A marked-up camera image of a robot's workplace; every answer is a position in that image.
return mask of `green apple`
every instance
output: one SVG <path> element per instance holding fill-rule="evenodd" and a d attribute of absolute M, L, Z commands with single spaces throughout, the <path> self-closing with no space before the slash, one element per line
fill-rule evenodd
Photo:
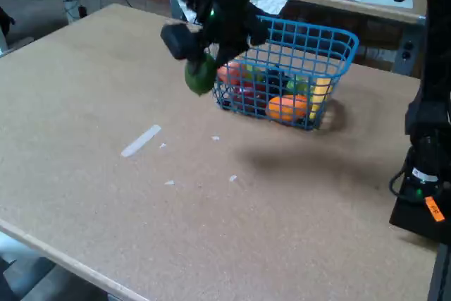
<path fill-rule="evenodd" d="M 201 96 L 210 92 L 214 86 L 216 79 L 216 65 L 212 56 L 205 55 L 205 61 L 201 64 L 198 70 L 195 68 L 195 64 L 189 61 L 185 66 L 185 82 L 197 95 Z"/>
<path fill-rule="evenodd" d="M 246 71 L 243 74 L 244 79 L 255 80 L 257 82 L 264 81 L 264 72 L 253 65 L 246 65 Z"/>
<path fill-rule="evenodd" d="M 309 85 L 305 82 L 305 80 L 290 79 L 290 81 L 288 81 L 288 84 L 286 87 L 286 93 L 287 94 L 307 95 L 308 89 L 309 89 Z"/>

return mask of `toy fruit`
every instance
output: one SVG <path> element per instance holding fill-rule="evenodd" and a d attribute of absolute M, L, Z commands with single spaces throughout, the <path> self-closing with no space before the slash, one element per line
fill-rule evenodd
<path fill-rule="evenodd" d="M 330 78 L 318 78 L 311 98 L 312 105 L 309 116 L 310 120 L 315 119 L 316 113 L 318 113 L 319 109 L 321 108 L 321 104 L 324 100 L 326 100 L 328 94 L 331 92 L 332 85 L 330 84 Z"/>
<path fill-rule="evenodd" d="M 287 94 L 307 94 L 309 85 L 299 78 L 290 79 L 286 87 Z"/>
<path fill-rule="evenodd" d="M 265 74 L 255 66 L 246 65 L 246 72 L 243 72 L 243 86 L 249 87 L 254 84 L 254 82 L 263 82 L 265 79 Z"/>
<path fill-rule="evenodd" d="M 240 76 L 252 79 L 253 67 L 237 61 L 229 61 L 218 69 L 218 78 L 227 85 L 239 85 Z"/>
<path fill-rule="evenodd" d="M 295 122 L 307 112 L 307 97 L 284 95 L 272 98 L 266 107 L 266 115 L 276 120 Z"/>
<path fill-rule="evenodd" d="M 255 112 L 255 108 L 264 109 L 266 107 L 266 86 L 264 84 L 255 84 L 255 87 L 250 86 L 237 86 L 233 88 L 233 104 L 239 111 L 244 110 L 246 112 Z"/>
<path fill-rule="evenodd" d="M 268 92 L 274 95 L 284 95 L 288 77 L 281 70 L 275 68 L 266 70 L 265 82 L 268 83 Z"/>
<path fill-rule="evenodd" d="M 209 92 L 216 80 L 216 65 L 212 56 L 206 54 L 205 61 L 195 70 L 193 63 L 187 62 L 185 66 L 186 85 L 199 96 Z"/>

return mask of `wooden table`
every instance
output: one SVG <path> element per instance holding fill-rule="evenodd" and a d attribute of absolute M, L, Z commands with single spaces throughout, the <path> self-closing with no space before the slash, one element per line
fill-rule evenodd
<path fill-rule="evenodd" d="M 328 128 L 286 128 L 193 95 L 165 20 L 110 6 L 0 60 L 0 229 L 124 300 L 425 300 L 435 246 L 388 223 L 418 81 L 352 66 Z"/>

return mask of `wire basket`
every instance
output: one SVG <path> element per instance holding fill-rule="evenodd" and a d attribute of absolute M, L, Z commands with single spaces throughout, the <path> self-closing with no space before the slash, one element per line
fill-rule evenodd
<path fill-rule="evenodd" d="M 331 27 L 260 19 L 268 24 L 269 39 L 218 69 L 213 88 L 218 105 L 306 130 L 318 128 L 359 39 Z"/>

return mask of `orange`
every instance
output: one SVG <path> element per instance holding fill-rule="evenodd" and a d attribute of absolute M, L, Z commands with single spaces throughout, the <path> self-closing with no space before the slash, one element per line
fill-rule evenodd
<path fill-rule="evenodd" d="M 277 120 L 293 121 L 305 117 L 307 97 L 303 95 L 284 95 L 272 98 L 266 107 L 266 115 Z"/>

